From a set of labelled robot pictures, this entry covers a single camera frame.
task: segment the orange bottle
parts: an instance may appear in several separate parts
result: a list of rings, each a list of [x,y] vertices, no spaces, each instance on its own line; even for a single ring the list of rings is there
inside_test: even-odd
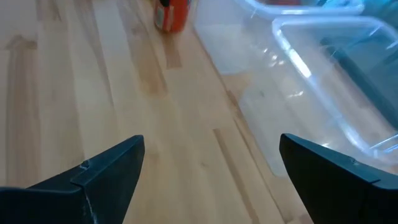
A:
[[[187,21],[191,0],[155,0],[155,25],[166,32],[181,31]]]

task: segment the transparent plastic box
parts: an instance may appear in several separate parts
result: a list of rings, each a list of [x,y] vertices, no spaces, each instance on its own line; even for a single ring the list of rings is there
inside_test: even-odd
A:
[[[272,33],[239,106],[274,174],[286,176],[282,133],[398,173],[396,30],[371,17],[286,17]]]
[[[343,16],[362,13],[363,0],[301,0],[303,6],[269,5],[268,0],[199,0],[194,26],[204,47],[222,75],[247,69],[251,63],[246,44],[270,32],[275,17],[288,15]]]

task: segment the wood grain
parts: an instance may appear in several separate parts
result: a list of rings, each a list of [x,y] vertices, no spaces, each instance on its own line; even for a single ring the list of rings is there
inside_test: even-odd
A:
[[[220,77],[195,4],[175,35],[155,28],[152,1],[34,4],[35,35],[7,33],[0,50],[0,184],[27,187],[143,134],[125,223],[310,223],[240,111],[252,74]]]

